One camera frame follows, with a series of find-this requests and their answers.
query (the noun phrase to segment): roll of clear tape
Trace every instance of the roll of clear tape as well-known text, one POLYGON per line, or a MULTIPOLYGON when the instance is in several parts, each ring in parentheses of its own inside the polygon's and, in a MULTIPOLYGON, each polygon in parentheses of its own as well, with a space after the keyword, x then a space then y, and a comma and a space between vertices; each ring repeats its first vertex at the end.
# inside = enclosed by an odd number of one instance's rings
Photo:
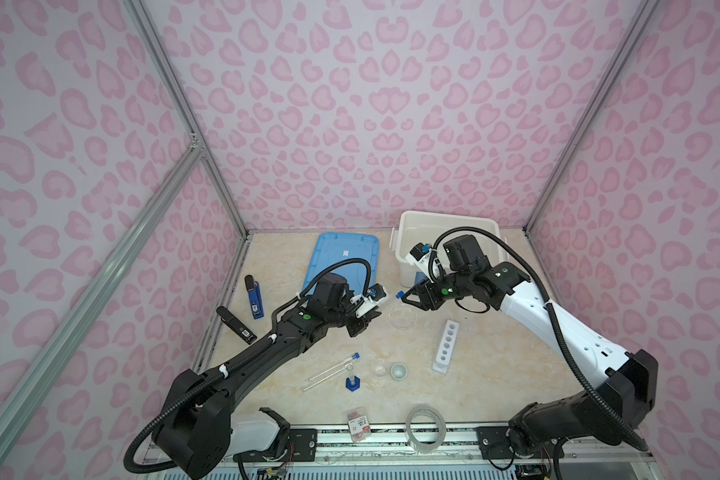
POLYGON ((432 453, 442 445, 445 440, 445 420, 443 420, 440 412, 428 405, 416 405, 411 413, 408 414, 408 419, 405 421, 405 438, 408 440, 408 444, 413 447, 416 452, 419 453, 432 453), (420 442, 416 439, 411 430, 411 420, 414 417, 425 416, 434 420, 434 424, 438 428, 438 438, 432 443, 420 442))

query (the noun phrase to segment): white plastic bin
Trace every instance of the white plastic bin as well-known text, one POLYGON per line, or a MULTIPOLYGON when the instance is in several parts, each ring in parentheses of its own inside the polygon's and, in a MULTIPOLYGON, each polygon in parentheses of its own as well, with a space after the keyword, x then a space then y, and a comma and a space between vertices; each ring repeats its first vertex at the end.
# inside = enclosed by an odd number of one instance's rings
MULTIPOLYGON (((400 227, 392 228, 392 236, 389 239, 389 248, 394 249, 394 255, 398 259, 400 266, 400 284, 403 286, 413 286, 416 273, 419 269, 405 261, 405 256, 410 253, 411 248, 415 244, 433 244, 440 235, 446 230, 457 226, 475 226, 481 228, 500 238, 499 225, 489 218, 477 218, 474 216, 459 216, 446 214, 430 214, 429 212, 417 212, 408 210, 403 212, 400 217, 400 227)), ((457 236, 470 234, 469 232, 459 232, 446 236, 440 243, 438 248, 438 258, 446 272, 450 272, 448 268, 448 255, 445 253, 443 244, 457 236)), ((491 265, 500 264, 506 261, 508 255, 503 248, 500 248, 495 242, 486 236, 480 234, 472 234, 483 253, 488 255, 491 265)))

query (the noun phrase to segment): blue plastic lid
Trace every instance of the blue plastic lid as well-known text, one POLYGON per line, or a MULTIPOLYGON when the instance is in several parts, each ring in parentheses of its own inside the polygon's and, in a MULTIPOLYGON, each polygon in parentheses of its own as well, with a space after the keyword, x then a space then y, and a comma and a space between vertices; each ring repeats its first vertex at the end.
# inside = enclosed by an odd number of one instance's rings
MULTIPOLYGON (((378 238, 373 235, 362 234, 322 234, 317 238, 315 250, 309 261, 309 268, 302 289, 306 288, 315 275, 348 258, 363 258, 371 264, 371 283, 376 281, 376 265, 378 264, 378 238)), ((355 295, 362 293, 365 282, 365 267, 361 264, 344 265, 333 271, 347 279, 349 289, 355 295)))

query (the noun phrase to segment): table surface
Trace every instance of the table surface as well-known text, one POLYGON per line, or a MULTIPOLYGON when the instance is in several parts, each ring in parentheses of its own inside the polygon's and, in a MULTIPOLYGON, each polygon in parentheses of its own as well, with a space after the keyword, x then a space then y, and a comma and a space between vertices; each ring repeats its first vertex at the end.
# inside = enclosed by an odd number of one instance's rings
MULTIPOLYGON (((359 230, 379 240, 376 283, 393 296, 404 289, 399 283, 398 262, 388 248, 391 229, 359 230)), ((272 311, 294 297, 307 272, 320 233, 254 234, 240 280, 229 308, 259 338, 269 331, 272 311), (245 275, 259 282, 264 317, 254 320, 243 284, 245 275)), ((501 236, 536 271, 541 268, 521 230, 506 229, 501 236)), ((326 338, 309 351, 281 366, 245 398, 236 412, 252 413, 269 407, 293 425, 346 423, 346 411, 364 406, 372 423, 402 423, 413 406, 430 405, 446 422, 506 421, 531 402, 549 402, 581 390, 565 362, 538 337, 502 312, 475 314, 446 302, 440 310, 418 314, 409 330, 396 330, 389 311, 402 305, 394 297, 381 307, 365 332, 350 338, 346 329, 330 329, 326 338), (447 320, 459 322, 448 374, 432 370, 447 320), (360 353, 355 375, 361 388, 350 392, 345 376, 337 375, 317 387, 302 391, 306 380, 360 353), (408 377, 376 376, 395 362, 408 368, 408 377)), ((481 304, 464 302, 468 308, 481 304)), ((223 328, 213 354, 219 365, 247 348, 237 335, 223 328)))

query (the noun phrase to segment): pink leopard print wallpaper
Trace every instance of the pink leopard print wallpaper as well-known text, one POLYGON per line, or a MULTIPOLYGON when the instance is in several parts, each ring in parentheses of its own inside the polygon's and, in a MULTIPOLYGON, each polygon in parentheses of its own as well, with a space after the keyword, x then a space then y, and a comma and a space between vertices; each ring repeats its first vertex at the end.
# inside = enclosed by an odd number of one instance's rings
POLYGON ((253 229, 522 226, 637 0, 149 0, 253 229))
POLYGON ((0 404, 188 145, 117 0, 0 0, 0 404))
POLYGON ((566 308, 660 364, 641 430, 720 480, 720 0, 671 0, 533 235, 566 308))
POLYGON ((125 449, 190 368, 238 240, 197 166, 6 458, 1 480, 128 477, 125 449))

